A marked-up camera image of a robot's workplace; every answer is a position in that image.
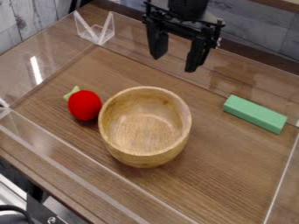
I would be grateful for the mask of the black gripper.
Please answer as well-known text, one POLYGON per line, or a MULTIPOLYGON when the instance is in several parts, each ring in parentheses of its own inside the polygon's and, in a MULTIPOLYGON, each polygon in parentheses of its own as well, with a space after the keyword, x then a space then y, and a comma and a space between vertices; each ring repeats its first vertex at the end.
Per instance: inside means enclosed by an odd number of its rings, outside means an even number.
POLYGON ((144 0, 143 23, 147 29, 149 53, 159 60, 168 51, 168 34, 192 39, 187 54, 187 73, 204 64, 211 47, 218 47, 226 22, 212 15, 210 0, 144 0))

